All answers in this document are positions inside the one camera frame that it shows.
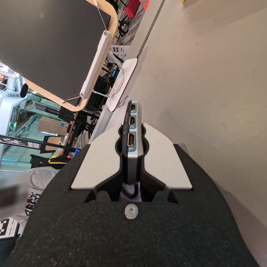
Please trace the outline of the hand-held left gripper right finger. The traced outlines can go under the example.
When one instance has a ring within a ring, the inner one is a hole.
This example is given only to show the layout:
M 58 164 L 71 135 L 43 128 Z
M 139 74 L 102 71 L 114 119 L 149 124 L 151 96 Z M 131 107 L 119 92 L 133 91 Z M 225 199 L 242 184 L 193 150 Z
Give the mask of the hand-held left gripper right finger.
M 142 124 L 142 140 L 142 201 L 152 201 L 160 191 L 168 200 L 176 190 L 192 190 L 172 141 L 147 123 Z

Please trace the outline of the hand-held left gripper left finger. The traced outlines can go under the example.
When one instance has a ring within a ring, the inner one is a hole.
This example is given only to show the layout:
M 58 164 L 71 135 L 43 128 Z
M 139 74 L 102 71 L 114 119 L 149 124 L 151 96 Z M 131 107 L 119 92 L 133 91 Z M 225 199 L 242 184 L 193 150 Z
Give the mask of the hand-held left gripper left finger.
M 123 183 L 122 125 L 116 124 L 90 144 L 71 185 L 72 190 L 101 191 L 118 201 Z

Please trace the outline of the black video switch box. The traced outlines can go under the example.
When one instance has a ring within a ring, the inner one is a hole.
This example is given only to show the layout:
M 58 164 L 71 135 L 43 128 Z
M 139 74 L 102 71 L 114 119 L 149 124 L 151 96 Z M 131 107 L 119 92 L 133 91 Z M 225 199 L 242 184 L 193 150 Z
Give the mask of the black video switch box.
M 141 158 L 144 154 L 142 139 L 142 105 L 138 101 L 128 102 L 122 127 L 122 158 L 124 184 L 133 185 L 130 193 L 122 187 L 122 193 L 134 199 L 139 193 Z

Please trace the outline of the black and yellow bag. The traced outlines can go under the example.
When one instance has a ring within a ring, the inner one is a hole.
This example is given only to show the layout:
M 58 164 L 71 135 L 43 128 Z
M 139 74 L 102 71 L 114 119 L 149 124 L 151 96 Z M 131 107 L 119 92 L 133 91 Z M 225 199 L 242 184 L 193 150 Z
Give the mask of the black and yellow bag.
M 61 155 L 53 158 L 44 158 L 38 155 L 30 155 L 31 169 L 38 167 L 52 167 L 54 169 L 62 169 L 72 158 L 71 155 Z

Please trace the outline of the small wooden board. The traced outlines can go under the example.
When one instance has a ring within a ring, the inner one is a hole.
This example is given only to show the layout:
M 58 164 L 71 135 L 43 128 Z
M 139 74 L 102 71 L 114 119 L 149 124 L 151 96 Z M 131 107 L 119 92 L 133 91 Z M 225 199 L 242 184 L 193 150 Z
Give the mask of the small wooden board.
M 40 154 L 54 153 L 54 152 L 56 152 L 58 147 L 54 147 L 51 145 L 45 145 L 44 143 L 61 145 L 61 136 L 45 135 L 45 137 L 43 139 L 43 144 L 40 147 Z

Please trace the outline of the cardboard box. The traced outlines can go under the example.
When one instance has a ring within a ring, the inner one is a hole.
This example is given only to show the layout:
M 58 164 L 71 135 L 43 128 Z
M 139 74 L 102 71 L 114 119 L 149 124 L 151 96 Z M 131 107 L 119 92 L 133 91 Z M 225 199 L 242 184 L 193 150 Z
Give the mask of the cardboard box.
M 68 126 L 69 126 L 69 123 L 65 121 L 59 121 L 54 118 L 48 118 L 48 117 L 43 116 L 39 120 L 37 130 L 39 132 L 47 132 L 51 134 L 65 136 Z

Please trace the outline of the black equipment case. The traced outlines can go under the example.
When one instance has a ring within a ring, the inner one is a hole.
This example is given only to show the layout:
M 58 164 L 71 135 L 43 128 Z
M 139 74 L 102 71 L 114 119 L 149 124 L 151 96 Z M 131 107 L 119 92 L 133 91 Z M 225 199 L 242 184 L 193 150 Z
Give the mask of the black equipment case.
M 99 75 L 93 88 L 97 93 L 91 93 L 85 108 L 90 111 L 100 111 L 107 101 L 105 95 L 108 94 L 109 88 L 110 83 L 104 77 Z

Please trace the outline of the printed paper sheet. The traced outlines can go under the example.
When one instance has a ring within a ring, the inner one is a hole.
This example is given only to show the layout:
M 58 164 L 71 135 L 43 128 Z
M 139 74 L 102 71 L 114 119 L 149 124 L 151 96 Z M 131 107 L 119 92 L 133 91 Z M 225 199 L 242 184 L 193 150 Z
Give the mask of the printed paper sheet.
M 120 59 L 117 59 L 121 64 L 125 61 L 125 58 L 128 54 L 128 51 L 130 49 L 130 46 L 124 46 L 124 45 L 112 45 L 110 47 L 110 52 L 112 52 L 114 55 L 119 57 Z

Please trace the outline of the wooden board with dark panel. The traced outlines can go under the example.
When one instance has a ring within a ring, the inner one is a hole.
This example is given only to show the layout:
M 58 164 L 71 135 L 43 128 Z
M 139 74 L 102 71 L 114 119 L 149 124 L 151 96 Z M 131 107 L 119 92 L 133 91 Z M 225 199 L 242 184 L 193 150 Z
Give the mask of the wooden board with dark panel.
M 82 110 L 80 91 L 101 36 L 118 28 L 107 1 L 0 1 L 0 59 L 29 88 L 70 111 Z

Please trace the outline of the red storage bin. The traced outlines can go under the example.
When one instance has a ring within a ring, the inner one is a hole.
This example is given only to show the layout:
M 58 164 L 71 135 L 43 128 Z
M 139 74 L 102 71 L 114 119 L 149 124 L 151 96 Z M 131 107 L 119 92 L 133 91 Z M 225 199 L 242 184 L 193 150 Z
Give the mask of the red storage bin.
M 133 19 L 138 11 L 140 4 L 140 0 L 129 0 L 124 9 L 126 15 Z

